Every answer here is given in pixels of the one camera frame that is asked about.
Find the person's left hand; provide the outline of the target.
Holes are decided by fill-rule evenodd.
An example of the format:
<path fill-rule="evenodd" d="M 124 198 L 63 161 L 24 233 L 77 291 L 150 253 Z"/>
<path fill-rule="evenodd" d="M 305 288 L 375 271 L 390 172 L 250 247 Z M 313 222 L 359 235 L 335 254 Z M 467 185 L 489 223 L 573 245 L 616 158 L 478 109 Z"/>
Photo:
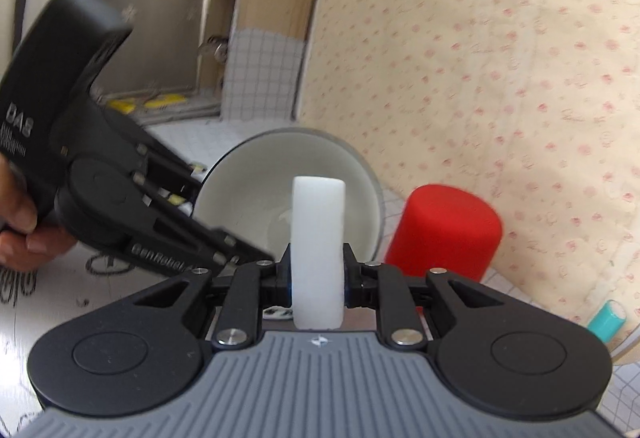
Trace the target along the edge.
<path fill-rule="evenodd" d="M 1 231 L 1 265 L 32 272 L 69 252 L 77 240 L 53 222 L 39 222 L 34 202 L 1 157 L 1 219 L 10 230 Z"/>

